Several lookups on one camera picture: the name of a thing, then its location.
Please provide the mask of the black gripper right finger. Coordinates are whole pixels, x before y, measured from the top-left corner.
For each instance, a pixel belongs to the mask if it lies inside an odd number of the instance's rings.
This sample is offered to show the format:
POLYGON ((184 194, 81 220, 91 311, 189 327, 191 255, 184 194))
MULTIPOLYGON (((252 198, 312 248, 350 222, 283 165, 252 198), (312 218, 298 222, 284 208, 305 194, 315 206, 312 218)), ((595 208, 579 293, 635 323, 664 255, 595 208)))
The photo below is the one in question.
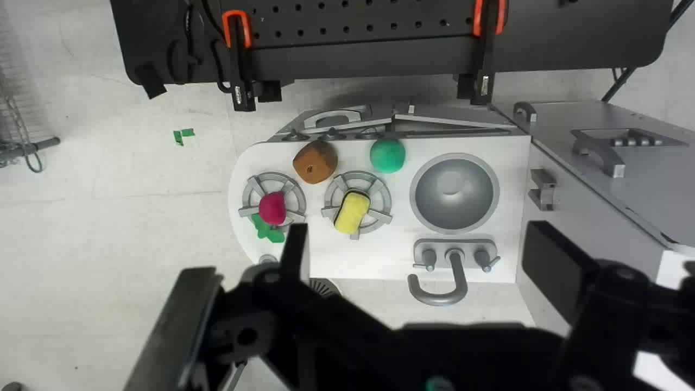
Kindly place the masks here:
POLYGON ((595 272, 595 261, 550 222, 527 227, 522 297, 540 328, 568 335, 595 272))

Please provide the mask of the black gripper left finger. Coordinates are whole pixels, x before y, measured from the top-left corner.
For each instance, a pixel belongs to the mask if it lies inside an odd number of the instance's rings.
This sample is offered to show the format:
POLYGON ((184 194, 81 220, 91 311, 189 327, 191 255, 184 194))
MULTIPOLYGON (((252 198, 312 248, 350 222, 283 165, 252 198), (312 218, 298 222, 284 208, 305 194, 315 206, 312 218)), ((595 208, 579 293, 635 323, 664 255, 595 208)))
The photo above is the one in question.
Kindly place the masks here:
POLYGON ((125 391, 194 391, 203 341, 222 292, 214 267, 182 270, 148 335, 125 391))

